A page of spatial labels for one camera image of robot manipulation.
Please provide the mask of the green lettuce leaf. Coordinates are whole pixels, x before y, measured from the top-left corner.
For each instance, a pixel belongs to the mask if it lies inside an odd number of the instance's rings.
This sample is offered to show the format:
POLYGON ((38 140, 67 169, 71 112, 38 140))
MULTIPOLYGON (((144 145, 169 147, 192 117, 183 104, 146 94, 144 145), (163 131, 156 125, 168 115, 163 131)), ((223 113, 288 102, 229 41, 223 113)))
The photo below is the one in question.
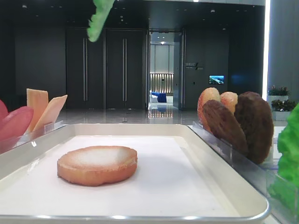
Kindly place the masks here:
POLYGON ((91 16, 86 30, 89 41, 96 42, 113 7, 114 0, 93 0, 93 3, 96 6, 96 12, 91 16))
POLYGON ((287 118, 287 126, 278 135, 278 175, 299 188, 299 106, 287 118))

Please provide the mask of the brown meat patty front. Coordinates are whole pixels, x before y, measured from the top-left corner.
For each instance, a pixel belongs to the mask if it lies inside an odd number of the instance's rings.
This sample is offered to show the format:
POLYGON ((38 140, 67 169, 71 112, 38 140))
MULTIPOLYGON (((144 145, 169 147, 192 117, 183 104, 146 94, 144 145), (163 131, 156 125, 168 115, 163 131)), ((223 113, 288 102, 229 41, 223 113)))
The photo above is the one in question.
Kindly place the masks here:
POLYGON ((246 137, 232 112, 221 102, 209 100, 203 105, 203 114, 212 134, 230 143, 232 147, 247 156, 246 137))

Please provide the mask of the bread slice on tray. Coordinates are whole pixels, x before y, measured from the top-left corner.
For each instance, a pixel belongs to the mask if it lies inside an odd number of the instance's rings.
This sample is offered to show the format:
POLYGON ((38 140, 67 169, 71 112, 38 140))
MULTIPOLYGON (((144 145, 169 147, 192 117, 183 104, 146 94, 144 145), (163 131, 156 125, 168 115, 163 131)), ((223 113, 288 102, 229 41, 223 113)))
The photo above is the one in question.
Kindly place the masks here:
POLYGON ((100 186, 124 181, 137 168, 137 151, 123 146, 90 146, 57 161, 57 176, 73 184, 100 186))

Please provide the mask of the bread slice inner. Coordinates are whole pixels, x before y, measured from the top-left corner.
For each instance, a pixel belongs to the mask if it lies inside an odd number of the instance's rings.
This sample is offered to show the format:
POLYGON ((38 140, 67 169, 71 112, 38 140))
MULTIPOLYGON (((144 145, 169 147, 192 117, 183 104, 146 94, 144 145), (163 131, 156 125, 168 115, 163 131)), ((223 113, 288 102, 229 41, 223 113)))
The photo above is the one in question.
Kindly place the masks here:
POLYGON ((235 105, 238 102, 238 95, 234 92, 224 92, 220 95, 221 103, 225 105, 231 112, 234 114, 235 112, 235 105))

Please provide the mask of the cheese slice front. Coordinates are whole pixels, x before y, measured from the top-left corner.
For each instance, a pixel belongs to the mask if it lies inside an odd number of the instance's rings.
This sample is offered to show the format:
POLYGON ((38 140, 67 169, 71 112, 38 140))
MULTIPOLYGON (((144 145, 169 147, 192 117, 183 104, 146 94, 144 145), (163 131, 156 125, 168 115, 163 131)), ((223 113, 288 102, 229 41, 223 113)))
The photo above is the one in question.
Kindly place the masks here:
POLYGON ((39 130, 43 126, 54 123, 59 116, 61 109, 63 108, 68 95, 53 98, 47 105, 45 111, 38 120, 33 131, 39 130))

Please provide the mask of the brown meat patty rear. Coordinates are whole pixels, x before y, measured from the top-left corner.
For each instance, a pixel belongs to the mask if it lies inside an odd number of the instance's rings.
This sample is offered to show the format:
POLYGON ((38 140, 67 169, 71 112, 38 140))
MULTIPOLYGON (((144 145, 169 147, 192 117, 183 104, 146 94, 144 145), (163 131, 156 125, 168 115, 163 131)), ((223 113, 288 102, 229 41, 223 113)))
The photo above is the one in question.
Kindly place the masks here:
POLYGON ((272 113, 269 104, 256 92, 238 96, 234 112, 247 141, 247 158, 261 164, 267 158, 274 134, 272 113))

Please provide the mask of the cheese slice rear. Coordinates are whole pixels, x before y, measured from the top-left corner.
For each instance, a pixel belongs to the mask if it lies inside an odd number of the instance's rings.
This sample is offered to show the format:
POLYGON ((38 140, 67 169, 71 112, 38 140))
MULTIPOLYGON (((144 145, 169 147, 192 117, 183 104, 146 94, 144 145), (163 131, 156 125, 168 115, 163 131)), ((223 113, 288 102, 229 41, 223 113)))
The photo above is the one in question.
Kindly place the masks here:
POLYGON ((32 121, 27 129, 28 133, 32 132, 45 111, 48 102, 48 92, 43 90, 26 89, 27 106, 34 110, 32 121))

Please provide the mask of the red tomato slice edge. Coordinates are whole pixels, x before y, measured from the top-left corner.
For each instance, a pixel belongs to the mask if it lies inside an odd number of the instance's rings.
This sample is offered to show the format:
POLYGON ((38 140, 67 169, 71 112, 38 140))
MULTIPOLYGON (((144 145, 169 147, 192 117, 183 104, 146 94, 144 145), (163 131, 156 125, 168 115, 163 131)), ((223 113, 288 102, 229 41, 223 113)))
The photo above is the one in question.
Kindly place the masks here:
POLYGON ((8 115, 8 110, 6 105, 2 100, 0 100, 0 120, 4 119, 8 115))

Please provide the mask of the green lettuce leaf in holder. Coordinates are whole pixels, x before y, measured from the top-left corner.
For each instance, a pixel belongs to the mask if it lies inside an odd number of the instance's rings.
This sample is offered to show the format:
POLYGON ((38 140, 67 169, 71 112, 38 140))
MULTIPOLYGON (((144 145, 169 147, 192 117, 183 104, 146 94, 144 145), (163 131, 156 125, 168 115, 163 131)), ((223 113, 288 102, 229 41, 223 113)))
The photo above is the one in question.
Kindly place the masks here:
POLYGON ((287 126, 278 135, 278 175, 299 188, 299 106, 287 118, 287 126))

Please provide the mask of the clear acrylic lettuce holder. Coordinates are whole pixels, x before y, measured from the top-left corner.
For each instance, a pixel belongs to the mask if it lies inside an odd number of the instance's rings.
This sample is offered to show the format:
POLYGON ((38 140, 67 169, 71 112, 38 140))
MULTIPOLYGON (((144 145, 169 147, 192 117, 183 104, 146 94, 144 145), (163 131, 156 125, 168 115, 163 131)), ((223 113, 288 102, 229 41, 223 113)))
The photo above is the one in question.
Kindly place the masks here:
POLYGON ((272 214, 282 224, 299 222, 299 189, 278 175, 276 164, 263 163, 263 194, 269 199, 272 214))

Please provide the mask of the white rectangular tray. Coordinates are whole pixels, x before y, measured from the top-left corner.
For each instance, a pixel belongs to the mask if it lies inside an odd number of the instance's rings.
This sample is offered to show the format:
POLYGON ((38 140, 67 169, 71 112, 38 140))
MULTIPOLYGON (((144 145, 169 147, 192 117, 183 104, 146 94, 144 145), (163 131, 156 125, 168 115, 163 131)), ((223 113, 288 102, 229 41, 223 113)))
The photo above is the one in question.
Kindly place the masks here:
POLYGON ((184 125, 65 125, 0 144, 3 224, 261 224, 270 210, 184 125))

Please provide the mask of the clear acrylic patty holder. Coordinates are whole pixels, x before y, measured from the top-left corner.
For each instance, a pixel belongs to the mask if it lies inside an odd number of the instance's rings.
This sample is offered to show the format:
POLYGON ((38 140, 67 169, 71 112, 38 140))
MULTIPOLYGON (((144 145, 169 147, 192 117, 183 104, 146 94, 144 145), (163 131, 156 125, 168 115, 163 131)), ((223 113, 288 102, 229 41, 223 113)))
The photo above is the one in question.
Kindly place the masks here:
MULTIPOLYGON (((255 166, 255 163, 252 163, 246 156, 236 151, 232 145, 226 142, 223 139, 218 139, 213 134, 209 133, 206 129, 203 128, 203 125, 199 121, 193 121, 192 130, 214 151, 216 151, 223 159, 232 164, 236 165, 252 165, 255 166)), ((269 170, 274 173, 278 172, 278 160, 274 158, 274 151, 277 149, 277 137, 272 138, 272 144, 270 151, 264 162, 258 166, 264 170, 269 170)))

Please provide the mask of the potted plants planter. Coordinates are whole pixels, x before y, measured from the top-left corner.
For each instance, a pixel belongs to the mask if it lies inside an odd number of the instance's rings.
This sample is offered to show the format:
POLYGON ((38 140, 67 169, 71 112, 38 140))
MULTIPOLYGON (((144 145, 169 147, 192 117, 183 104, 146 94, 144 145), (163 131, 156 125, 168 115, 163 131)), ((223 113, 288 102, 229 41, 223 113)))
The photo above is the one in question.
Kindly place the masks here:
POLYGON ((287 87, 275 87, 274 85, 268 89, 267 102, 272 111, 273 120, 287 120, 291 111, 295 108, 296 103, 289 99, 290 91, 287 87))

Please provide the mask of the clear acrylic left holder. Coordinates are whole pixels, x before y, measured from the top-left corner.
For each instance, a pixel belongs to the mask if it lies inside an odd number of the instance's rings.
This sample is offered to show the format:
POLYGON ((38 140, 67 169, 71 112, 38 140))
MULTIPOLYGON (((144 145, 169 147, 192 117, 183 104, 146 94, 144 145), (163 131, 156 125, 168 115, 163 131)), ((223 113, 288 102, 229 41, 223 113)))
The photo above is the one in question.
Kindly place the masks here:
POLYGON ((63 120, 61 120, 57 123, 49 123, 37 131, 26 133, 22 136, 12 137, 7 140, 2 140, 0 142, 0 154, 8 152, 22 144, 34 141, 36 138, 44 136, 54 130, 57 130, 57 129, 63 127, 63 126, 65 126, 65 123, 63 120))

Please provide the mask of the wall display screen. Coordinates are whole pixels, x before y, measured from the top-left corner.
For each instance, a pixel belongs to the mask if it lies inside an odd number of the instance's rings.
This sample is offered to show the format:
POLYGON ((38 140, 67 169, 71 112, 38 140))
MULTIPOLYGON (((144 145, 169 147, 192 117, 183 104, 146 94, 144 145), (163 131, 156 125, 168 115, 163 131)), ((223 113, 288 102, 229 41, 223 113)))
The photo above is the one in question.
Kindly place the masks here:
POLYGON ((209 84, 224 84, 224 76, 223 75, 210 75, 209 76, 209 84))

